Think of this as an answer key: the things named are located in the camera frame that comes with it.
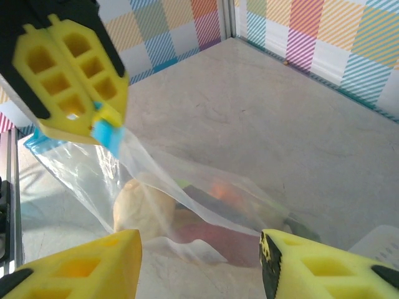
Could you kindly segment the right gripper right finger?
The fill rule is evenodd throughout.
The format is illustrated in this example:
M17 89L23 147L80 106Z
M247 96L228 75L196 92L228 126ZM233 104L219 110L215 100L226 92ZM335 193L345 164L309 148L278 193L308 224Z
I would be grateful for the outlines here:
M275 229L259 241L267 298L398 298L388 265Z

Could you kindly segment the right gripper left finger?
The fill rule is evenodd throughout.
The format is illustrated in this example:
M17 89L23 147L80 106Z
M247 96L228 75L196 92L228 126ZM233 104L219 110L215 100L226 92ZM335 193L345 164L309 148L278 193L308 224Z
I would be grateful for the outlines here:
M124 230L24 264L1 278L1 298L135 298L137 230Z

